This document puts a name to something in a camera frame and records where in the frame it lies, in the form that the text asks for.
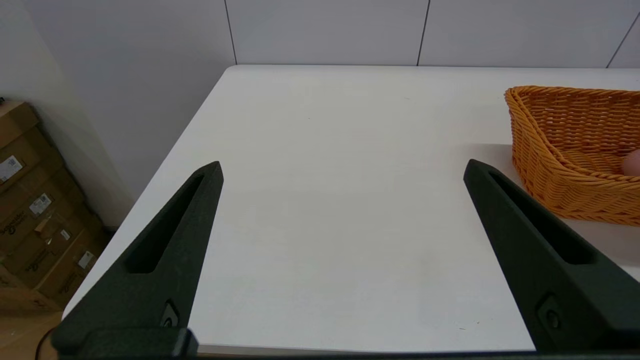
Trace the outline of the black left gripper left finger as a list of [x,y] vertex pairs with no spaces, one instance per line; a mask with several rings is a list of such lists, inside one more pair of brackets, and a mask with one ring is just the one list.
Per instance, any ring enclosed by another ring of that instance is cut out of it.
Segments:
[[190,175],[53,331],[57,351],[196,351],[189,319],[222,193],[218,161]]

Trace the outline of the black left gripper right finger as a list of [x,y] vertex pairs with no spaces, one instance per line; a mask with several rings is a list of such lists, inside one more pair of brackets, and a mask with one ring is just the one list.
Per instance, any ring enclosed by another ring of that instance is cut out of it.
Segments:
[[637,351],[640,285],[484,162],[464,184],[538,351]]

